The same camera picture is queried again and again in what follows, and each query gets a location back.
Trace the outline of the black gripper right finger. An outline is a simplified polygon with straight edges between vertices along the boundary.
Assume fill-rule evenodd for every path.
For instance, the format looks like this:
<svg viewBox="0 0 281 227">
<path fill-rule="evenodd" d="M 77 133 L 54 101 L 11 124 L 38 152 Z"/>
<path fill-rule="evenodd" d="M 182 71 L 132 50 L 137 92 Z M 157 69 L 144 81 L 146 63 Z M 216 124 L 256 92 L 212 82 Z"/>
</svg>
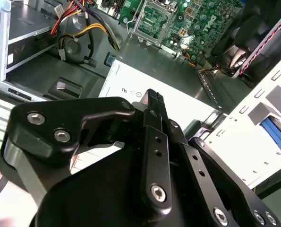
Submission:
<svg viewBox="0 0 281 227">
<path fill-rule="evenodd" d="M 187 141 L 181 127 L 163 119 L 182 211 L 194 227 L 280 227 L 269 207 L 200 138 Z"/>
</svg>

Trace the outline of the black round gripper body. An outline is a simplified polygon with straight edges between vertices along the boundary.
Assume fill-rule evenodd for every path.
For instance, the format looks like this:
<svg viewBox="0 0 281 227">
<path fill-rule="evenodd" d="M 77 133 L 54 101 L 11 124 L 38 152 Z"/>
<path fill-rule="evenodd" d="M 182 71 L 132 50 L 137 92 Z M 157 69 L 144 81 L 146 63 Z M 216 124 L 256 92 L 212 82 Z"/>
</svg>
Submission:
<svg viewBox="0 0 281 227">
<path fill-rule="evenodd" d="M 158 216 L 141 196 L 143 153 L 117 151 L 56 184 L 44 197 L 34 227 L 211 227 L 175 145 L 169 146 L 172 209 Z"/>
</svg>

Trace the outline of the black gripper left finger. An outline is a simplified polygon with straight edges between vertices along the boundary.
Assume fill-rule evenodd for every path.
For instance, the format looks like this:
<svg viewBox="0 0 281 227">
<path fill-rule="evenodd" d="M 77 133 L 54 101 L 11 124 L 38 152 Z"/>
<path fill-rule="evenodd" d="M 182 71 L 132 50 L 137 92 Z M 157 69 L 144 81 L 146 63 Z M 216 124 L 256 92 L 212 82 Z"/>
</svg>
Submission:
<svg viewBox="0 0 281 227">
<path fill-rule="evenodd" d="M 143 153 L 141 196 L 157 215 L 172 207 L 168 118 L 163 97 L 149 89 L 139 103 L 103 97 L 15 106 L 0 152 L 0 170 L 20 180 L 37 205 L 52 187 L 107 156 Z"/>
</svg>

